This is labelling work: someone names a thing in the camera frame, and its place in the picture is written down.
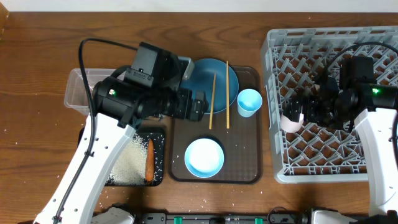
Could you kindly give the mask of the pink plastic cup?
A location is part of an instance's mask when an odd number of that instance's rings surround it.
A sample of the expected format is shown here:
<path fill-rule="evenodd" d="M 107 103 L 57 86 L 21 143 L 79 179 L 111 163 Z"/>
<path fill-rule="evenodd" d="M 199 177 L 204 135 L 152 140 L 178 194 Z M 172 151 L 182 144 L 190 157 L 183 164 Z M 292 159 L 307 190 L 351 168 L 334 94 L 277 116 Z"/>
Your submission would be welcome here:
<path fill-rule="evenodd" d="M 300 114 L 299 121 L 291 121 L 283 114 L 280 116 L 280 128 L 286 133 L 295 133 L 300 130 L 304 122 L 304 114 Z"/>

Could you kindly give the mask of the light blue bowl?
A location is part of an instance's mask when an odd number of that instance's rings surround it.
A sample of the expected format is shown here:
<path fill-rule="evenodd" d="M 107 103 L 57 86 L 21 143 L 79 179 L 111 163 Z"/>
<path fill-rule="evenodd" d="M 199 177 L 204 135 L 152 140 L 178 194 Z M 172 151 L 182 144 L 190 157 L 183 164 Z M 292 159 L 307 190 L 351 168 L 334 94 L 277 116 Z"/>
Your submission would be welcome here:
<path fill-rule="evenodd" d="M 223 168 L 223 148 L 210 138 L 196 139 L 186 148 L 184 163 L 189 173 L 195 177 L 213 177 Z"/>

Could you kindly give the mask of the light blue plastic cup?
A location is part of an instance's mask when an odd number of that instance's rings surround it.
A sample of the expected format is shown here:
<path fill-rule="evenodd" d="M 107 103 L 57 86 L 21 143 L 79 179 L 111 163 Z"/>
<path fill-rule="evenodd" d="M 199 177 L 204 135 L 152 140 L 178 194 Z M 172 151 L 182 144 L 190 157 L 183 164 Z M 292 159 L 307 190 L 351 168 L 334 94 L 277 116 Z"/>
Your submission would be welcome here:
<path fill-rule="evenodd" d="M 244 117 L 251 117 L 262 106 L 262 96 L 254 89 L 245 89 L 238 94 L 238 113 Z"/>

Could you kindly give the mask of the orange carrot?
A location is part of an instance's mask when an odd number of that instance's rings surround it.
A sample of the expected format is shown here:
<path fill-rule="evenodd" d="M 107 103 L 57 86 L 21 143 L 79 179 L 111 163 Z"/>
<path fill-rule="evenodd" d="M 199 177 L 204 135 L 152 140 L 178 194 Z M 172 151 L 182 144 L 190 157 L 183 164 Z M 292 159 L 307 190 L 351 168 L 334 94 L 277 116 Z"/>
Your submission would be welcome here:
<path fill-rule="evenodd" d="M 150 139 L 147 145 L 147 159 L 146 159 L 146 172 L 145 180 L 152 182 L 154 179 L 154 143 Z"/>

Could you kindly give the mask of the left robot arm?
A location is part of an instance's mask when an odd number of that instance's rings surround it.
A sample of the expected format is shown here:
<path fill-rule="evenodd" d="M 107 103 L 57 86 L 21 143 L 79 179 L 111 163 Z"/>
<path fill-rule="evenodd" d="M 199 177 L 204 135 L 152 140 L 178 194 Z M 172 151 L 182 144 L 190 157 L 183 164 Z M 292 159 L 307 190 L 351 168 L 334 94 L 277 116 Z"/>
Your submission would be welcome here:
<path fill-rule="evenodd" d="M 181 88 L 194 63 L 141 42 L 132 65 L 122 65 L 90 88 L 80 43 L 78 57 L 90 113 L 67 171 L 35 223 L 89 223 L 108 176 L 143 120 L 171 116 L 200 121 L 208 109 L 204 92 Z"/>

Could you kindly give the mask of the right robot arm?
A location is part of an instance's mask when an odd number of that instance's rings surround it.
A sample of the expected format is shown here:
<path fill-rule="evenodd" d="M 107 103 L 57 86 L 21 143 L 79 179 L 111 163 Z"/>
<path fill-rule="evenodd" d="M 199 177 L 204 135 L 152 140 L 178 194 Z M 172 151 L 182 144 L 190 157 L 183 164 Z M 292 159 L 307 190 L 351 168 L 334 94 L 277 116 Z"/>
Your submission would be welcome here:
<path fill-rule="evenodd" d="M 295 96 L 280 119 L 287 133 L 304 122 L 355 130 L 361 141 L 369 182 L 369 216 L 362 223 L 397 223 L 397 87 L 376 82 L 371 57 L 342 61 L 340 77 L 318 81 L 315 96 Z"/>

